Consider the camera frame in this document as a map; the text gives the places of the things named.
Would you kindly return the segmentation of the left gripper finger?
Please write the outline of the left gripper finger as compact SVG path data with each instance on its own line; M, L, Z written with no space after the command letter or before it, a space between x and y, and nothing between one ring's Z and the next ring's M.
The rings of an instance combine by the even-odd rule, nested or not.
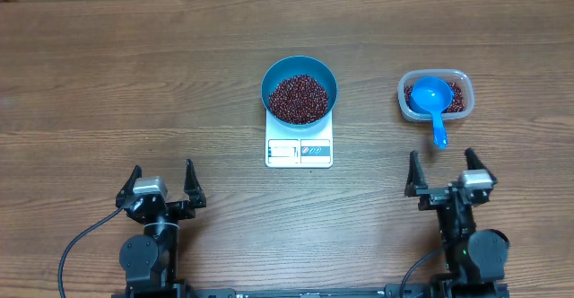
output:
M130 177L124 184L124 186L117 193L117 197L126 197L134 194L134 186L137 179L142 177L142 169L139 165L136 165L131 172Z
M184 192L188 195L189 201L193 204L205 204L206 197L196 176L193 162L186 161L186 177L184 181Z

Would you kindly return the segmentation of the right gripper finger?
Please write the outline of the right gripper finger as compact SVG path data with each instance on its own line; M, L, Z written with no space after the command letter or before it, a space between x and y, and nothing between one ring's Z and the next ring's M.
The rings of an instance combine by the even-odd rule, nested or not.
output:
M465 159L468 170L486 170L485 165L479 159L473 148L465 150Z
M422 170L419 156L416 150L409 154L409 172L404 187L407 197L419 197L428 189L428 184Z

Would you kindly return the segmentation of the blue measuring scoop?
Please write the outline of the blue measuring scoop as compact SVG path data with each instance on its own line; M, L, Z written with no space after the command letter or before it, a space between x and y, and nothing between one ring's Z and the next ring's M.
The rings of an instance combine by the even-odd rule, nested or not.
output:
M430 114L434 144L442 150L448 146L448 134L442 114L453 99L454 92L450 86L444 80L434 76L426 76L417 81L410 95L413 110Z

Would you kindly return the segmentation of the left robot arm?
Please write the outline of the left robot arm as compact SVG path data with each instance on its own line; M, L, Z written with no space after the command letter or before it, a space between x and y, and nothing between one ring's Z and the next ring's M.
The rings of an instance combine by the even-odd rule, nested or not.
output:
M195 218L196 209L206 207L191 160L186 161L183 192L186 199L169 202L163 178L145 178L136 166L117 193L116 207L144 227L119 252L126 274L125 297L196 296L189 282L178 276L179 222Z

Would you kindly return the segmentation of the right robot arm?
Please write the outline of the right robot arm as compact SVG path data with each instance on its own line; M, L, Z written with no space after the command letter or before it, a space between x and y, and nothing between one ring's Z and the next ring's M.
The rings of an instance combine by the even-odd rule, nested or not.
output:
M404 194L418 197L418 209L437 213L441 246L415 262L399 285L400 297L508 297L498 282L505 276L510 241L501 231L478 231L473 208L487 203L497 178L473 149L465 150L467 169L443 188L430 188L415 151L409 154ZM413 272L429 259L445 255L447 272L426 285L408 285Z

